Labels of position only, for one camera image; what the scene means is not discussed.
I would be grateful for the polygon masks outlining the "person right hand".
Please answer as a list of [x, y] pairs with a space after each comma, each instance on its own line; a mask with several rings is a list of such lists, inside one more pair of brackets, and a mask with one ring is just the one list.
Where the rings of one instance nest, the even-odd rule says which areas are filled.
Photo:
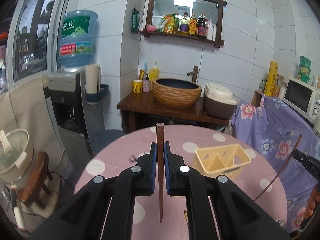
[[320, 202], [320, 192], [317, 190], [317, 187], [313, 188], [313, 191], [310, 195], [310, 198], [307, 202], [307, 206], [304, 212], [304, 219], [307, 219], [312, 216], [316, 204]]

